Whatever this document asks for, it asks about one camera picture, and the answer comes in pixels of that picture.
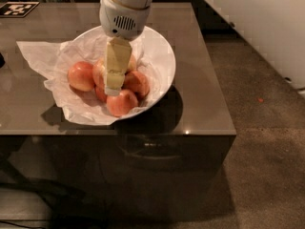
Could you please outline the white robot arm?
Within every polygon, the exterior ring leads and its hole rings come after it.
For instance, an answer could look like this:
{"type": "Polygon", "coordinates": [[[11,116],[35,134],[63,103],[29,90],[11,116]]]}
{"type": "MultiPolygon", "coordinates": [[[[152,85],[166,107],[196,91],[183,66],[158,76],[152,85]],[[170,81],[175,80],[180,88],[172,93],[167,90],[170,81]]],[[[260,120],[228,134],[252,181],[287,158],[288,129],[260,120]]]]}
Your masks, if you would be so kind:
{"type": "MultiPolygon", "coordinates": [[[[110,37],[134,40],[153,0],[100,0],[110,37]]],[[[305,0],[204,0],[299,94],[305,93],[305,0]]]]}

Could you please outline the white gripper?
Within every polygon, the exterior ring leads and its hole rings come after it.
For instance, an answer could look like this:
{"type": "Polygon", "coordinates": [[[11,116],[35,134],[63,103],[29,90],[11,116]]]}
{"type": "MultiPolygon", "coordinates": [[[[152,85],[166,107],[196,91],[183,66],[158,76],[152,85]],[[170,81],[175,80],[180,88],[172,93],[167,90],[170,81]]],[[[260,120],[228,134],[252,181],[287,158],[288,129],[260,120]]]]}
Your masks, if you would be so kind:
{"type": "Polygon", "coordinates": [[[113,37],[107,42],[105,54],[106,95],[119,95],[132,55],[128,40],[142,33],[150,9],[151,0],[100,0],[101,26],[107,36],[113,37]]]}

